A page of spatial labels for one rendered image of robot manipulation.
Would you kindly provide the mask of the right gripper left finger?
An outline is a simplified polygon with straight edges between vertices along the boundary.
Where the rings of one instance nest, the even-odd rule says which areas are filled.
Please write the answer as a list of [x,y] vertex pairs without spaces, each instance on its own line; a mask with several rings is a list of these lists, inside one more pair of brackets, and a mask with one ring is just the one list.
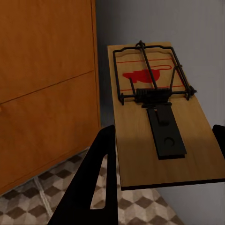
[[[118,225],[115,125],[101,129],[48,225]],[[107,155],[105,208],[90,209]]]

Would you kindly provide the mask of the mousetrap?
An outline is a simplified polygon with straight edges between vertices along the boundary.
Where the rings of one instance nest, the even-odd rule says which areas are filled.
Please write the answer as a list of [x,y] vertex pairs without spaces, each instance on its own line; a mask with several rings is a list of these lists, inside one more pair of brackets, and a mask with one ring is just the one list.
[[225,182],[225,159],[170,42],[108,45],[121,190]]

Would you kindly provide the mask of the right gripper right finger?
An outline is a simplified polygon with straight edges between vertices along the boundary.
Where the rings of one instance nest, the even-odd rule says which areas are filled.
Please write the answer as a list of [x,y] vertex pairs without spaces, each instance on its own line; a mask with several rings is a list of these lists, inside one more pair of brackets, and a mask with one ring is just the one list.
[[214,125],[212,129],[225,159],[225,127]]

